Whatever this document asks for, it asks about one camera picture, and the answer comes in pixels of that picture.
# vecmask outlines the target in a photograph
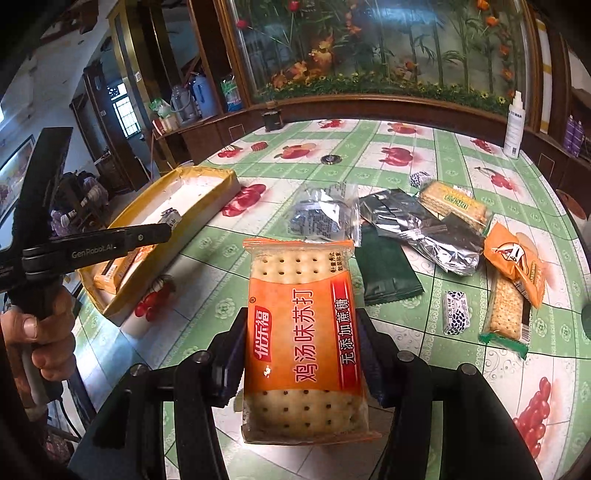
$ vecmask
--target cardboard box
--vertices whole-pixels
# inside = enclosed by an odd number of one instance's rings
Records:
[[[162,270],[232,200],[240,188],[233,170],[208,167],[178,167],[150,185],[115,219],[110,228],[157,223],[162,213],[171,207],[179,210],[182,219],[168,242],[156,245],[143,262],[129,269],[116,294],[100,290],[95,285],[94,277],[100,271],[100,265],[78,270],[82,284],[98,311],[120,326]]]

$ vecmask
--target soda cracker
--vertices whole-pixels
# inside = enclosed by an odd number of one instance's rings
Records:
[[[352,241],[247,239],[242,434],[248,443],[340,443],[369,431],[348,260]]]

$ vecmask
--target window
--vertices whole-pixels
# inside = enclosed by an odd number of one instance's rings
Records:
[[[109,87],[109,96],[111,97],[111,102],[113,102],[115,113],[117,114],[117,118],[119,119],[119,123],[125,136],[129,138],[138,133],[138,119],[131,106],[131,101],[127,95],[125,84],[120,83],[114,87]]]

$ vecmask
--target spray bottle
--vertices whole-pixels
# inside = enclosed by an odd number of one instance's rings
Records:
[[[507,132],[503,153],[509,158],[519,157],[519,148],[523,138],[525,127],[525,110],[521,101],[521,92],[515,92],[513,103],[509,105],[509,117],[507,118]]]
[[[564,131],[564,141],[562,142],[562,146],[567,152],[573,147],[573,137],[574,137],[574,123],[573,116],[571,115],[566,122],[566,130]]]
[[[574,126],[573,144],[570,147],[570,152],[573,154],[573,156],[578,157],[581,153],[581,146],[583,145],[584,139],[585,130],[581,120],[579,120],[579,123]]]

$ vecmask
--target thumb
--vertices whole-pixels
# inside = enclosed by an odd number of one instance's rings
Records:
[[[37,319],[30,314],[10,309],[0,317],[2,334],[7,345],[11,343],[32,343],[37,338]]]

